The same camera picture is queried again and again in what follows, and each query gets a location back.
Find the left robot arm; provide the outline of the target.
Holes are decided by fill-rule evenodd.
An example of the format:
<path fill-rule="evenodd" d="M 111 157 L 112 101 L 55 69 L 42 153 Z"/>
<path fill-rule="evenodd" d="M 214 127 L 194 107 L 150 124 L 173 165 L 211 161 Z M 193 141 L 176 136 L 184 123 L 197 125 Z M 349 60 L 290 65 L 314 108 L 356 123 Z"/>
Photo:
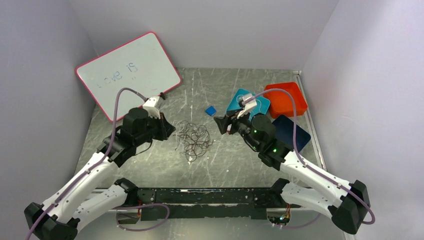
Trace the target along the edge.
<path fill-rule="evenodd" d="M 40 240 L 73 240 L 90 222 L 109 210 L 141 209 L 139 188 L 126 178 L 117 179 L 105 192 L 87 197 L 108 176 L 137 154 L 139 146 L 167 140 L 176 128 L 156 107 L 132 108 L 120 126 L 112 122 L 106 137 L 85 166 L 60 190 L 42 203 L 24 210 L 29 232 Z"/>

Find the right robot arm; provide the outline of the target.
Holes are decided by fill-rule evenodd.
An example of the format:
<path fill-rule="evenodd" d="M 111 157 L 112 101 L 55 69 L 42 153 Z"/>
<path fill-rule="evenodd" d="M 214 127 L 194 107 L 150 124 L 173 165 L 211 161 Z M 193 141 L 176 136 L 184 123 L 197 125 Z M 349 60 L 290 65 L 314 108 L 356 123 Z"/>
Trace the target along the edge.
<path fill-rule="evenodd" d="M 371 207 L 366 185 L 339 178 L 308 161 L 295 149 L 276 138 L 277 128 L 263 114 L 253 118 L 236 114 L 214 117 L 219 132 L 239 134 L 268 167 L 298 178 L 307 187 L 288 182 L 270 193 L 275 207 L 285 203 L 314 210 L 328 218 L 340 230 L 355 235 Z"/>

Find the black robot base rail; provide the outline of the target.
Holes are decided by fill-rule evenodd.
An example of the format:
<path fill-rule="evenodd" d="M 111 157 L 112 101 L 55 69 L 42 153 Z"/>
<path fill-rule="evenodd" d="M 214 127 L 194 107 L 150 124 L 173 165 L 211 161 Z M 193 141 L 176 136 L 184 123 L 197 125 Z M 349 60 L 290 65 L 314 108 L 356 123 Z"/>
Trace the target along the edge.
<path fill-rule="evenodd" d="M 265 220 L 269 211 L 281 213 L 288 204 L 270 187 L 139 188 L 124 207 L 143 206 L 141 221 L 238 218 Z"/>

